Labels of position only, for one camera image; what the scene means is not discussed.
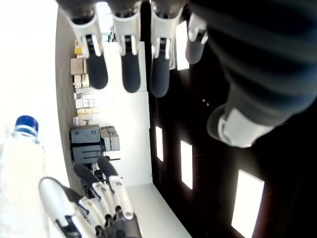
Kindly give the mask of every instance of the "rectangular light panel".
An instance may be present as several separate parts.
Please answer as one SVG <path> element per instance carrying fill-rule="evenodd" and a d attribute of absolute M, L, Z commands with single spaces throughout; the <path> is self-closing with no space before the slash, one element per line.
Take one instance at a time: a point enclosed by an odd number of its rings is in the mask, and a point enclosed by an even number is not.
<path fill-rule="evenodd" d="M 185 141 L 180 141 L 182 181 L 193 189 L 193 147 Z"/>
<path fill-rule="evenodd" d="M 185 58 L 185 50 L 187 44 L 187 25 L 186 21 L 183 21 L 176 27 L 176 58 L 177 58 L 177 70 L 183 70 L 189 68 L 189 63 Z"/>
<path fill-rule="evenodd" d="M 239 170 L 231 225 L 245 238 L 251 238 L 260 208 L 264 181 Z"/>
<path fill-rule="evenodd" d="M 163 132 L 162 129 L 158 126 L 155 127 L 156 129 L 156 138 L 157 138 L 157 157 L 164 161 L 163 158 Z"/>

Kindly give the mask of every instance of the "white box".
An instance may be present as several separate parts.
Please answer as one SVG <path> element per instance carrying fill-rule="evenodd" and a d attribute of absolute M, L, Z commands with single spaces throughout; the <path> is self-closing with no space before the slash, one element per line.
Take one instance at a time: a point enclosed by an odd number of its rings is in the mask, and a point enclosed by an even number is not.
<path fill-rule="evenodd" d="M 90 87 L 88 74 L 83 74 L 82 75 L 81 84 L 82 84 L 83 88 L 89 88 Z"/>
<path fill-rule="evenodd" d="M 92 114 L 93 109 L 92 108 L 85 108 L 85 114 Z"/>
<path fill-rule="evenodd" d="M 89 99 L 89 107 L 94 108 L 95 107 L 95 100 L 94 99 Z"/>
<path fill-rule="evenodd" d="M 89 99 L 83 99 L 84 108 L 89 107 Z"/>
<path fill-rule="evenodd" d="M 80 74 L 79 75 L 74 75 L 74 83 L 73 83 L 73 85 L 74 85 L 75 88 L 81 88 L 82 87 L 81 80 L 82 80 L 82 77 L 81 77 Z"/>
<path fill-rule="evenodd" d="M 76 108 L 83 108 L 84 107 L 84 103 L 83 103 L 83 99 L 76 99 L 75 100 L 76 103 Z"/>
<path fill-rule="evenodd" d="M 94 118 L 93 114 L 85 114 L 86 120 L 92 120 Z"/>

